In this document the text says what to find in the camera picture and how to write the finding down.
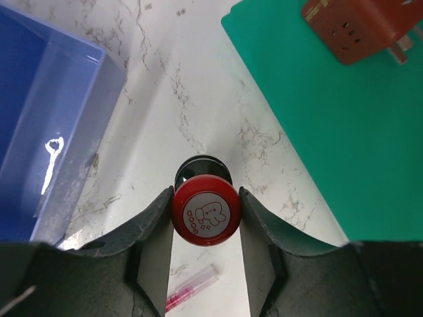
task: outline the white marble surface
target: white marble surface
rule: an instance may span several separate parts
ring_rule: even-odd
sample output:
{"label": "white marble surface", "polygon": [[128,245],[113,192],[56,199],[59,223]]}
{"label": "white marble surface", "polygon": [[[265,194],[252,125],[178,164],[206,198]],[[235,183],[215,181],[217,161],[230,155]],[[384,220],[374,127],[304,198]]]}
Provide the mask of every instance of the white marble surface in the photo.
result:
{"label": "white marble surface", "polygon": [[[79,247],[142,211],[197,153],[221,159],[297,228],[346,237],[220,25],[237,0],[10,0],[108,49],[128,80],[69,226]],[[174,235],[169,289],[210,263],[220,280],[169,316],[249,315],[239,233],[211,248]]]}

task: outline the red power strip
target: red power strip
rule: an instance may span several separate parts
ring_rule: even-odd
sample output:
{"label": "red power strip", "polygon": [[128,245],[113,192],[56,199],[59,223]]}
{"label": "red power strip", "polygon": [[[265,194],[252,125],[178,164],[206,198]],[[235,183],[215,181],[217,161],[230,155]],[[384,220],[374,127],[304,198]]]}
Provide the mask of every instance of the red power strip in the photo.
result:
{"label": "red power strip", "polygon": [[346,65],[385,48],[403,64],[413,46],[407,33],[423,40],[423,0],[309,0],[301,14]]}

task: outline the green cutting mat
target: green cutting mat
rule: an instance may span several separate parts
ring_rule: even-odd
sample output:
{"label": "green cutting mat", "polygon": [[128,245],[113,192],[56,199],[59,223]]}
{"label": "green cutting mat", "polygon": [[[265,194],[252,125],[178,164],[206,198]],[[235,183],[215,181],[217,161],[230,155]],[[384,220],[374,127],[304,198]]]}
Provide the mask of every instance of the green cutting mat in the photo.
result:
{"label": "green cutting mat", "polygon": [[423,43],[340,64],[304,0],[244,0],[222,25],[350,240],[423,239]]}

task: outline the blue plastic box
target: blue plastic box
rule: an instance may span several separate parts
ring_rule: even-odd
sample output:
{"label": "blue plastic box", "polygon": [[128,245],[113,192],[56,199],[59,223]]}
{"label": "blue plastic box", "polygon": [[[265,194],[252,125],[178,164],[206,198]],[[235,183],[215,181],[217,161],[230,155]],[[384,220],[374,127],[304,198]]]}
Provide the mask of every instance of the blue plastic box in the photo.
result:
{"label": "blue plastic box", "polygon": [[105,50],[0,4],[0,240],[59,242],[125,80]]}

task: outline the red object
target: red object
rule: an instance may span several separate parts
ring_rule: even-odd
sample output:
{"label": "red object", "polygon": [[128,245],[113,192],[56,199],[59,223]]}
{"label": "red object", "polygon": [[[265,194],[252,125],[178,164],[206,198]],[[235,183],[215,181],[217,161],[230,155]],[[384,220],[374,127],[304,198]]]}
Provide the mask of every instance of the red object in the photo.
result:
{"label": "red object", "polygon": [[309,0],[301,15],[343,64],[385,48],[405,63],[403,51],[412,47],[407,32],[415,28],[423,36],[422,0]]}
{"label": "red object", "polygon": [[211,246],[227,240],[241,222],[237,191],[223,178],[204,174],[185,181],[173,198],[172,222],[185,240]]}
{"label": "red object", "polygon": [[166,310],[165,312],[170,311],[171,309],[178,306],[180,303],[186,301],[190,297],[192,297],[194,294],[194,289],[192,287],[187,287],[183,290],[181,290],[178,294],[175,294],[171,297],[169,297],[166,301]]}

